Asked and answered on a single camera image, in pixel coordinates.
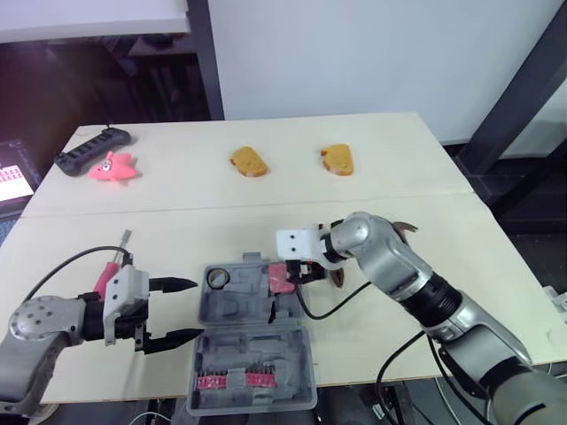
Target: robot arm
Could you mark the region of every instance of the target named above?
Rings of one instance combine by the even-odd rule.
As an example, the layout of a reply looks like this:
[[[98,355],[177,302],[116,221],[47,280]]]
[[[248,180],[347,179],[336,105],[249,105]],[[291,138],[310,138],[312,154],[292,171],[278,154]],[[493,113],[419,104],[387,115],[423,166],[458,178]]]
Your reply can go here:
[[[440,357],[459,384],[475,397],[493,400],[502,425],[556,423],[565,417],[565,387],[535,372],[522,343],[435,274],[390,221],[355,212],[327,231],[278,231],[277,248],[283,259],[316,261],[330,270],[356,259],[368,279],[440,343]]]
[[[197,286],[185,279],[149,279],[124,266],[107,285],[105,301],[97,292],[77,298],[43,296],[24,302],[12,314],[9,332],[0,344],[0,417],[28,417],[40,404],[61,351],[83,341],[135,339],[145,354],[176,348],[202,329],[182,329],[151,339],[146,331],[151,290],[175,292]]]

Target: toast slice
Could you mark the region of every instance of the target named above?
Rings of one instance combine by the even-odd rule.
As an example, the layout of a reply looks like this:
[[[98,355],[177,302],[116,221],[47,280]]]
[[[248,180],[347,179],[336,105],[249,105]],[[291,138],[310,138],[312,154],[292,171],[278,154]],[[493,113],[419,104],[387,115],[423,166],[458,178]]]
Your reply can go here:
[[[323,165],[327,171],[338,175],[351,175],[354,171],[353,157],[348,144],[333,144],[321,150]]]
[[[246,177],[260,177],[268,172],[268,166],[250,146],[240,148],[230,158],[230,162],[241,175]]]

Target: gray tool case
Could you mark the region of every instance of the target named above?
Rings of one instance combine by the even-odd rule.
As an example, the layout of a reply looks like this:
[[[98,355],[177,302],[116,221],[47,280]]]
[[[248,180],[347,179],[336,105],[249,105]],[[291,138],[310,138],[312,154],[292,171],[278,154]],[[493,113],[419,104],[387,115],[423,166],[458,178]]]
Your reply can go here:
[[[243,259],[205,270],[199,321],[207,329],[195,342],[187,411],[212,416],[312,409],[317,392],[309,336],[299,325],[299,301],[295,293],[269,291],[270,263],[258,252],[245,253]],[[215,269],[229,276],[221,289],[207,283]],[[275,318],[268,324],[273,302]],[[250,371],[274,374],[276,387],[246,385]],[[223,375],[226,388],[198,389],[198,378],[207,374]]]

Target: pink starfish toy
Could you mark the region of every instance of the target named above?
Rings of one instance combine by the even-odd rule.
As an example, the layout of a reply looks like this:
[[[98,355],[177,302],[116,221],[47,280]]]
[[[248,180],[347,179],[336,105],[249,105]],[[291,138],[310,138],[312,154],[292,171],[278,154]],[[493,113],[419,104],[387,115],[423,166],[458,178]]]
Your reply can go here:
[[[132,156],[129,153],[114,155],[112,151],[106,154],[106,159],[90,170],[89,177],[96,180],[126,180],[138,172],[130,165]]]

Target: screwdriver handle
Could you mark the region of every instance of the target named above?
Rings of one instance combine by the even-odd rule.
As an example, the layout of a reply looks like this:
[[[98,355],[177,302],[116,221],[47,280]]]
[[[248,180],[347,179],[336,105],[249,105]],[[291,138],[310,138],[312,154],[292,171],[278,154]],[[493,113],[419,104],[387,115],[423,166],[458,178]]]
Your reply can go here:
[[[115,274],[118,273],[119,270],[120,266],[118,265],[118,263],[106,263],[106,267],[103,270],[103,273],[101,273],[98,277],[97,285],[95,285],[95,292],[98,292],[100,294],[100,299],[105,299],[106,284],[112,279]]]

